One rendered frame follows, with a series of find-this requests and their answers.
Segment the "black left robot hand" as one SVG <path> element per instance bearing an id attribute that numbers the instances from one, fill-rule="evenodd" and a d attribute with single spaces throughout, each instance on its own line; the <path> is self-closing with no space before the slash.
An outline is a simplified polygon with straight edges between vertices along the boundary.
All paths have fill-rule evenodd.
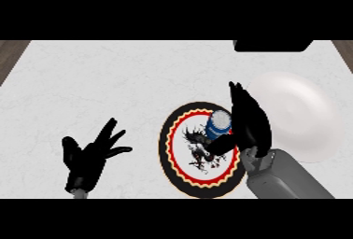
<path id="1" fill-rule="evenodd" d="M 109 119 L 96 139 L 84 148 L 69 136 L 62 138 L 63 163 L 69 169 L 65 191 L 69 194 L 77 189 L 90 193 L 100 178 L 106 160 L 133 151 L 131 147 L 114 147 L 116 140 L 125 134 L 124 130 L 112 134 L 115 125 L 116 120 Z"/>

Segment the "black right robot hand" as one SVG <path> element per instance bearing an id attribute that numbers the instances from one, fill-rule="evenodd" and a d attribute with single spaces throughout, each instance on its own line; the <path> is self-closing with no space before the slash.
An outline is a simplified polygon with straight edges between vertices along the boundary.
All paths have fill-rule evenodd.
<path id="1" fill-rule="evenodd" d="M 229 82 L 232 99 L 232 133 L 221 135 L 205 148 L 220 156 L 233 148 L 239 151 L 255 147 L 257 158 L 267 155 L 272 147 L 270 123 L 257 100 L 239 83 Z"/>

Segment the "blue can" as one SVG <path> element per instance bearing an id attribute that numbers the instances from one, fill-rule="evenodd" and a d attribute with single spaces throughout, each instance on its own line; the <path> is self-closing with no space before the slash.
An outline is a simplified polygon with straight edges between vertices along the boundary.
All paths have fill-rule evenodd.
<path id="1" fill-rule="evenodd" d="M 226 111 L 217 110 L 211 113 L 205 125 L 205 134 L 211 140 L 215 140 L 223 134 L 229 133 L 232 128 L 232 119 Z"/>

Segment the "plain white plate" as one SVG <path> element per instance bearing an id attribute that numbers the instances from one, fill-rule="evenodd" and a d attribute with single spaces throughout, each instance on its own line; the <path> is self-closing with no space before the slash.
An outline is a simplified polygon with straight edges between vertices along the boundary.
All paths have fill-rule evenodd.
<path id="1" fill-rule="evenodd" d="M 342 142 L 342 118 L 322 89 L 295 74 L 269 72 L 246 90 L 270 121 L 273 147 L 300 162 L 328 160 Z"/>

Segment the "black red patterned plate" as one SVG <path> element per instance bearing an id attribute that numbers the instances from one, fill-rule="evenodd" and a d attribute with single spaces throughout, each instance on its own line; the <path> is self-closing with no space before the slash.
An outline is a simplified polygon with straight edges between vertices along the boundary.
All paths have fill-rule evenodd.
<path id="1" fill-rule="evenodd" d="M 214 141 L 205 134 L 207 120 L 217 110 L 230 115 L 227 109 L 208 102 L 179 107 L 165 119 L 158 138 L 164 175 L 176 188 L 196 198 L 224 196 L 245 175 L 236 148 L 220 156 L 205 149 Z"/>

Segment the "black appliance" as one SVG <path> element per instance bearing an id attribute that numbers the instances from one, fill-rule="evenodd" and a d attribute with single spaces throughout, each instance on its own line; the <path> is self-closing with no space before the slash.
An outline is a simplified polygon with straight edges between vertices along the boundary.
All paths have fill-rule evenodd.
<path id="1" fill-rule="evenodd" d="M 235 40 L 236 52 L 301 52 L 311 40 Z"/>

